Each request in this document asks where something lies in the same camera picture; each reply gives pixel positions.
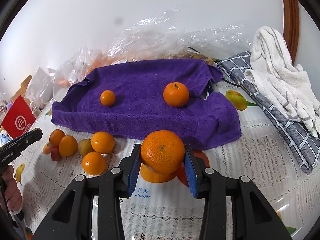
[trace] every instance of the brown wooden trim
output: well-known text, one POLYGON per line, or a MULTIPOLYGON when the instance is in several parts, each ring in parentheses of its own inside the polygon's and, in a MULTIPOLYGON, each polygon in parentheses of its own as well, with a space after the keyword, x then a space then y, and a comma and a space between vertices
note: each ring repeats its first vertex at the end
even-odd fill
POLYGON ((299 6, 297 0, 283 0, 284 4, 284 27, 283 37, 287 43, 289 53, 294 62, 299 42, 299 6))

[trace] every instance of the white circle logo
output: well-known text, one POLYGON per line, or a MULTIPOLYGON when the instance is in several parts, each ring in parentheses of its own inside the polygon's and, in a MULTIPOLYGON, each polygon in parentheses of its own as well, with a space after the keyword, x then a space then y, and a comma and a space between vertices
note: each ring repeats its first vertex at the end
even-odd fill
POLYGON ((25 129, 26 126, 27 126, 26 119, 22 115, 17 116, 17 118, 16 118, 16 128, 19 131, 22 131, 22 130, 25 129))

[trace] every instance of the white towel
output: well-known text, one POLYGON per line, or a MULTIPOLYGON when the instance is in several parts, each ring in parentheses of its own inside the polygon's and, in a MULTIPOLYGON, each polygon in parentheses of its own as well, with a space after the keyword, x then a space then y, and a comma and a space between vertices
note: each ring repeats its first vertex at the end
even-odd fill
POLYGON ((312 92, 307 72, 292 60, 282 35, 270 27, 260 28, 253 39, 252 70, 245 78, 291 121, 305 124, 310 134, 320 133, 320 102, 312 92))

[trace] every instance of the folded gray cloth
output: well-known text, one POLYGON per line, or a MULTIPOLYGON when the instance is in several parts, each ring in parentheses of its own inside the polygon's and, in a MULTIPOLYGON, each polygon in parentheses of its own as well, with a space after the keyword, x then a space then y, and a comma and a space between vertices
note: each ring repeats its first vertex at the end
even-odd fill
POLYGON ((302 123, 289 121, 270 101, 261 95, 246 80, 244 72, 251 69, 251 52, 245 51, 221 61, 218 67, 234 82, 237 82, 260 106, 289 145, 300 168, 309 175, 319 161, 320 140, 316 139, 302 123))

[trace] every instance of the human hand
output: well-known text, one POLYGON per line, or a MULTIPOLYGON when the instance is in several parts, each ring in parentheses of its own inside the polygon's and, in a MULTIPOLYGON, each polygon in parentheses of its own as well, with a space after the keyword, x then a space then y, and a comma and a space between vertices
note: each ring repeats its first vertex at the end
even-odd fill
POLYGON ((2 179, 7 185, 4 192, 5 199, 7 200, 8 209, 11 211, 17 211, 22 204, 22 196, 18 189, 17 182, 13 178, 14 169, 11 165, 8 165, 5 172, 2 174, 2 179))

